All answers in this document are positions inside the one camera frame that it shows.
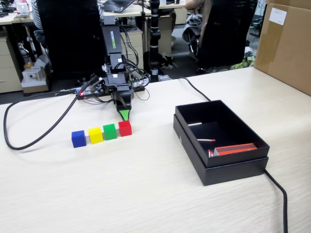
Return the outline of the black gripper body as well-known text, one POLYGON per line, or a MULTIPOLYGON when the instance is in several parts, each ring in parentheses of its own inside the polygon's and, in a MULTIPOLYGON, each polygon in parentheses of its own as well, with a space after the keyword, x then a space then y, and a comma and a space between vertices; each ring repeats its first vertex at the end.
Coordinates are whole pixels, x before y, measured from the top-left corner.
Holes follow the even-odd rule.
POLYGON ((107 74, 104 78, 105 93, 113 93, 115 91, 127 91, 130 89, 127 76, 125 73, 107 74))

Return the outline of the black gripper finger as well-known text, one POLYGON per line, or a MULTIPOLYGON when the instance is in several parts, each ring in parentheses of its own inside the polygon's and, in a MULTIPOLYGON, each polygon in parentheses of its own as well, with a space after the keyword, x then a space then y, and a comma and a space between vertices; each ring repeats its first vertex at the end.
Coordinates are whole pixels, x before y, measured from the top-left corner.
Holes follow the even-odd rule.
POLYGON ((121 110, 130 111, 132 108, 131 101, 133 98, 134 98, 133 89, 114 91, 112 93, 112 99, 114 100, 117 111, 121 110))

